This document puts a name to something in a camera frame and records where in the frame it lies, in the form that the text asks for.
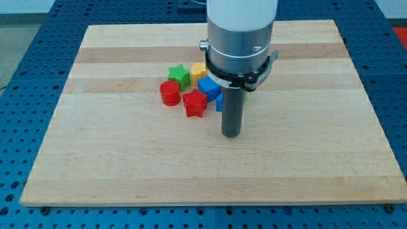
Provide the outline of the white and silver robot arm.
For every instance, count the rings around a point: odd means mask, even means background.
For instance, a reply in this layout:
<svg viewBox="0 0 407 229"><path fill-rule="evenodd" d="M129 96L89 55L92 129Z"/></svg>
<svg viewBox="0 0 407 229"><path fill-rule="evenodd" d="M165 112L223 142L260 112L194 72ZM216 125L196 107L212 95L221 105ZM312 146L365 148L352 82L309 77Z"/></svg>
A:
<svg viewBox="0 0 407 229"><path fill-rule="evenodd" d="M246 74L267 59L277 0L207 0L209 62L222 72Z"/></svg>

